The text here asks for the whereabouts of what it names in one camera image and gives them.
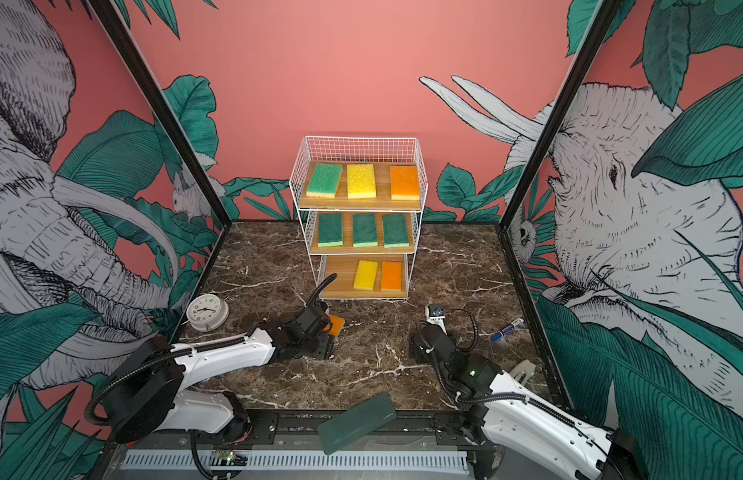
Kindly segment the orange sponge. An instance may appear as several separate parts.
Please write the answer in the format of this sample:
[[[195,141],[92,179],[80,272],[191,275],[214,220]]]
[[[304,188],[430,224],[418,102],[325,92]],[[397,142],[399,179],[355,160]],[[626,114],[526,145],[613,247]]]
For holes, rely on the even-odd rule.
[[[329,336],[337,337],[345,326],[346,320],[332,314],[329,315],[329,318],[330,325],[327,327],[326,331]]]
[[[415,165],[393,165],[389,168],[391,176],[391,199],[393,201],[417,201],[419,191],[419,172]]]
[[[403,263],[384,261],[381,264],[381,291],[400,292],[403,290]]]

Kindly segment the yellow sponge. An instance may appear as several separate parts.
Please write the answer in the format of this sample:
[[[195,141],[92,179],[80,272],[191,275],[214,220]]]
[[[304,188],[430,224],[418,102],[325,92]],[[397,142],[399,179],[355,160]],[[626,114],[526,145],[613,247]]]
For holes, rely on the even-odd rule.
[[[360,260],[354,278],[354,289],[373,291],[377,279],[377,268],[379,268],[379,263],[375,261]]]
[[[375,167],[371,163],[353,163],[347,166],[349,199],[372,199],[377,197]]]

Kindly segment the dark green sponge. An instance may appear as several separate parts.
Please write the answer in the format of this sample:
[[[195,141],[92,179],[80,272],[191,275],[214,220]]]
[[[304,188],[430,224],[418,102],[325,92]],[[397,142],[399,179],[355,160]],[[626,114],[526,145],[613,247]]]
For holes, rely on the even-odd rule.
[[[353,215],[353,246],[355,248],[377,247],[377,216],[375,213]]]
[[[405,214],[385,214],[383,216],[383,246],[403,248],[409,246],[409,217]]]
[[[338,247],[344,244],[343,214],[321,213],[318,215],[318,246]]]

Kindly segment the bright green sponge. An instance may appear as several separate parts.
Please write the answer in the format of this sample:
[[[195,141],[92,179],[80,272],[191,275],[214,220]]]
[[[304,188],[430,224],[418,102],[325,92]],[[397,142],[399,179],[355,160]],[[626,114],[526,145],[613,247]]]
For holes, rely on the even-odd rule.
[[[339,163],[317,163],[305,194],[309,198],[335,198],[343,170]]]

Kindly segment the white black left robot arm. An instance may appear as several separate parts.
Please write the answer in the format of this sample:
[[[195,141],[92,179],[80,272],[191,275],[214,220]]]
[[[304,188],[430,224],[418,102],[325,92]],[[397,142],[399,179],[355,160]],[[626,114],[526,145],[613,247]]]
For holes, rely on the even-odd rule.
[[[254,422],[238,396],[199,392],[196,385],[235,370],[303,357],[326,360],[344,325],[326,302],[315,300],[297,314],[260,321],[236,336],[193,344],[169,344],[158,336],[94,391],[85,418],[109,428],[119,444],[159,431],[196,432],[217,444],[243,441]]]

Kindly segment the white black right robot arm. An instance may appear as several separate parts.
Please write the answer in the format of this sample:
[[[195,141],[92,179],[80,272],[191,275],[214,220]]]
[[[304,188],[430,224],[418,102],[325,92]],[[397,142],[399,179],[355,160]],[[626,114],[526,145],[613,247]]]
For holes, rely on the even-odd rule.
[[[461,410],[459,432],[477,445],[507,447],[561,479],[647,479],[649,471],[633,436],[597,427],[531,392],[511,373],[477,354],[473,341],[457,345],[439,304],[411,336],[411,356],[433,367],[441,392]]]

